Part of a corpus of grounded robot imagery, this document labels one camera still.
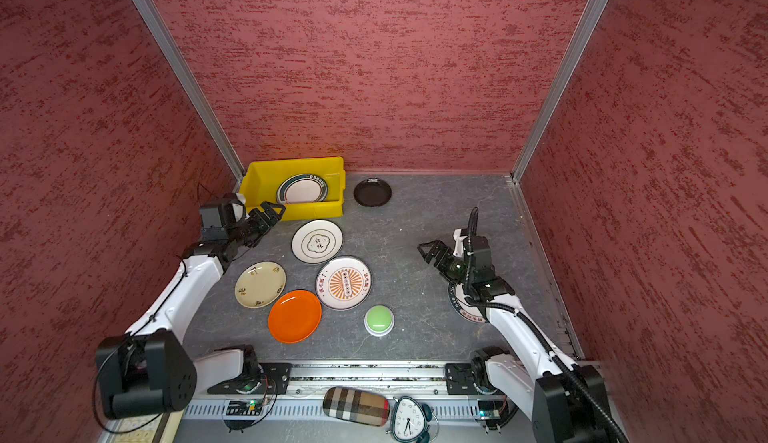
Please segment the white plate dark green rim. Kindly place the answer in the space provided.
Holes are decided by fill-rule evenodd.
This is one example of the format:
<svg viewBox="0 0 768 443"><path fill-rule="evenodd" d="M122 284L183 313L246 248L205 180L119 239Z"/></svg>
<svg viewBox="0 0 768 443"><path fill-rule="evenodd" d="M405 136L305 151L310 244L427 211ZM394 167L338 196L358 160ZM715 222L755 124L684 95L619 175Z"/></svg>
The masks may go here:
<svg viewBox="0 0 768 443"><path fill-rule="evenodd" d="M328 184L320 176L299 174L279 186L276 198L283 205L318 203L326 200L328 191Z"/></svg>

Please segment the white plate green lettered rim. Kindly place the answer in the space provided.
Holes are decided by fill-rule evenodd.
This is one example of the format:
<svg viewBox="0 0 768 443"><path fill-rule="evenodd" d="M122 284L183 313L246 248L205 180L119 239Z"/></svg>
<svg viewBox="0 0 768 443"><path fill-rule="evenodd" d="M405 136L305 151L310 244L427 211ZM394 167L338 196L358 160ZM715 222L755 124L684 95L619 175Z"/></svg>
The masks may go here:
<svg viewBox="0 0 768 443"><path fill-rule="evenodd" d="M448 286L448 295L452 307L462 318L476 324L484 324L487 322L477 307L466 303L464 300L465 294L459 284L450 283Z"/></svg>

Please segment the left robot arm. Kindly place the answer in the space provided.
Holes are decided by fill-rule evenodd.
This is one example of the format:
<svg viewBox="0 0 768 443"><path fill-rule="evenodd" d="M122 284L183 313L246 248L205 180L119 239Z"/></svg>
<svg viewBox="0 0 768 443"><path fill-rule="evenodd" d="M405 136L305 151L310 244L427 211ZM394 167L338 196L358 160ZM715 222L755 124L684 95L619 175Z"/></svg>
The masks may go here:
<svg viewBox="0 0 768 443"><path fill-rule="evenodd" d="M183 340L239 248L256 246L285 211L284 205L272 202L248 210L233 193L200 208L201 237L184 251L171 282L124 334L104 339L96 350L96 417L119 420L179 412L196 395L217 387L242 394L265 390L267 380L252 346L230 346L192 359Z"/></svg>

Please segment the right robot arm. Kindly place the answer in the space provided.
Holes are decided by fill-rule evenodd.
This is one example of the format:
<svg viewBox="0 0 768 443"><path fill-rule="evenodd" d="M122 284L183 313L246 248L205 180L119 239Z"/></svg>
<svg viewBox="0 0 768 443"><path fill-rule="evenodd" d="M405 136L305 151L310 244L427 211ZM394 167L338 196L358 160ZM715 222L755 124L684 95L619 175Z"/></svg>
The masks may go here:
<svg viewBox="0 0 768 443"><path fill-rule="evenodd" d="M457 257L434 240L417 247L449 282L455 300L478 310L504 337L510 354L487 348L473 361L475 384L503 393L530 421L537 442L626 442L613 418L605 382L592 365L560 350L495 272L488 241L470 237Z"/></svg>

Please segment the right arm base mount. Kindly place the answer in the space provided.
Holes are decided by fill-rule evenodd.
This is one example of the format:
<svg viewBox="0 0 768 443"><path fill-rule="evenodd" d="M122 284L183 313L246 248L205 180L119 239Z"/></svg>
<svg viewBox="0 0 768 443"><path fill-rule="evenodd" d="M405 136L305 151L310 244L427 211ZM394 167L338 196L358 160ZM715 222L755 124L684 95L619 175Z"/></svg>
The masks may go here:
<svg viewBox="0 0 768 443"><path fill-rule="evenodd" d="M453 396L496 395L497 390L480 385L469 363L446 363L444 378L447 393Z"/></svg>

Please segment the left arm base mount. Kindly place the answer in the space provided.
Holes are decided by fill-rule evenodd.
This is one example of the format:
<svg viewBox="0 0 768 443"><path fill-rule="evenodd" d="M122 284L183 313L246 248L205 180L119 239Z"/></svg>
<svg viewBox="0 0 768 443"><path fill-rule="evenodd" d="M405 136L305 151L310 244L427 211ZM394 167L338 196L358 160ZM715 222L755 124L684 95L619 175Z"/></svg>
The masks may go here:
<svg viewBox="0 0 768 443"><path fill-rule="evenodd" d="M263 397L284 395L290 381L291 363L260 363L255 375L243 374L234 379L216 384L206 392L209 395L232 395L235 397Z"/></svg>

